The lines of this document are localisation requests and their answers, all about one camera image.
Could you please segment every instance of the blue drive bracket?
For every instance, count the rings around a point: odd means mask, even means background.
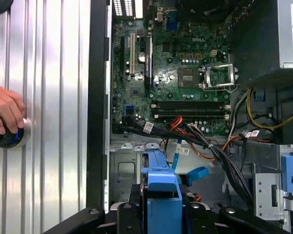
[[[160,150],[145,151],[144,157],[148,157],[149,165],[142,168],[142,174],[147,175],[147,190],[175,194],[173,198],[147,199],[147,233],[182,234],[182,196],[175,171]]]
[[[185,184],[188,187],[192,186],[192,182],[201,179],[209,174],[209,170],[206,167],[198,167],[188,172],[185,175],[179,175],[181,184]]]
[[[293,155],[281,156],[282,190],[293,192]]]

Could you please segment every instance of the motherboard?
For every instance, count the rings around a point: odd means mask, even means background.
[[[112,123],[124,116],[168,128],[178,116],[206,135],[227,135],[230,93],[204,89],[202,67],[228,63],[227,26],[177,21],[166,10],[154,20],[114,23]],[[227,69],[210,71],[210,83],[226,83]]]

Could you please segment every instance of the power supply unit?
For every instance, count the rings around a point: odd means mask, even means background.
[[[242,87],[293,84],[293,0],[249,0],[230,26],[231,60]]]

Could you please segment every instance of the ribbed metal surface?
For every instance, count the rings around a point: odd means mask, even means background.
[[[14,0],[0,15],[0,85],[32,136],[0,149],[0,234],[38,234],[85,207],[90,0]]]

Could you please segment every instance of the hand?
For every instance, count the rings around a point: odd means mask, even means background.
[[[12,133],[17,133],[18,128],[24,128],[23,117],[25,105],[22,97],[0,86],[0,117]],[[0,134],[5,134],[3,122],[0,119]]]

